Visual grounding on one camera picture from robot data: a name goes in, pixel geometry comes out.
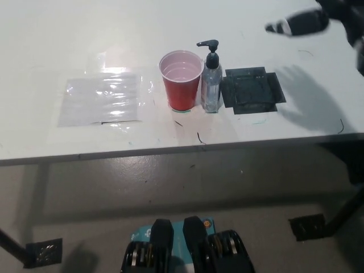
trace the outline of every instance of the hand sanitizer bottle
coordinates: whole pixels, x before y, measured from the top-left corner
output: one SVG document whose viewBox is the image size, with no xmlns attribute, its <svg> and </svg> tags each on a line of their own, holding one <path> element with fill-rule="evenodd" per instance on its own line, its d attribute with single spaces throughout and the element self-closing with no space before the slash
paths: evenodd
<svg viewBox="0 0 364 273">
<path fill-rule="evenodd" d="M 211 51 L 207 55 L 204 71 L 202 72 L 201 103 L 206 113 L 217 113 L 219 107 L 220 83 L 222 68 L 216 54 L 218 41 L 209 40 L 197 44 L 198 47 L 207 46 Z"/>
</svg>

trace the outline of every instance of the white table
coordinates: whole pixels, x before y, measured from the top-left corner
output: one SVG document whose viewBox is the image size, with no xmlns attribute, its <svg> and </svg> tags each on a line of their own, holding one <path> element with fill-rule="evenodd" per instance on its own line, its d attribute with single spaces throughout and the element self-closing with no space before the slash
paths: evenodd
<svg viewBox="0 0 364 273">
<path fill-rule="evenodd" d="M 3 0 L 0 10 L 0 164 L 204 150 L 271 140 L 327 141 L 364 133 L 364 78 L 344 28 L 287 39 L 264 25 L 314 0 Z M 160 58 L 218 39 L 224 69 L 277 72 L 287 103 L 278 112 L 234 115 L 171 111 L 162 79 L 153 79 L 155 118 L 59 127 L 65 83 L 107 52 L 113 65 L 156 69 Z"/>
</svg>

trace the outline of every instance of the black tape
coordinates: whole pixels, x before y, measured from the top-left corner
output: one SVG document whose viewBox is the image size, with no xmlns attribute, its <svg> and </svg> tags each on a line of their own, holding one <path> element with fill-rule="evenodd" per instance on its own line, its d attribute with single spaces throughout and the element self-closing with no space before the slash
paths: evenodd
<svg viewBox="0 0 364 273">
<path fill-rule="evenodd" d="M 235 115 L 277 111 L 275 104 L 286 102 L 276 74 L 264 67 L 226 70 L 221 93 Z"/>
<path fill-rule="evenodd" d="M 325 217 L 323 214 L 315 214 L 289 219 L 293 234 L 297 241 L 324 238 Z"/>
<path fill-rule="evenodd" d="M 35 268 L 50 266 L 62 262 L 62 239 L 54 239 L 45 242 L 28 243 L 25 249 L 36 256 L 33 264 L 28 264 L 24 268 Z"/>
</svg>

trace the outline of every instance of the red cup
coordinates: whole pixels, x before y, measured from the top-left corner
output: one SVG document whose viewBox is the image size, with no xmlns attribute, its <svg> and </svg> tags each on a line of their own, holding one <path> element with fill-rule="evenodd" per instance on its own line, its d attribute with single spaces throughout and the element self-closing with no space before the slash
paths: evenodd
<svg viewBox="0 0 364 273">
<path fill-rule="evenodd" d="M 178 111 L 194 107 L 204 62 L 196 54 L 177 50 L 165 55 L 159 69 L 166 86 L 169 105 Z"/>
</svg>

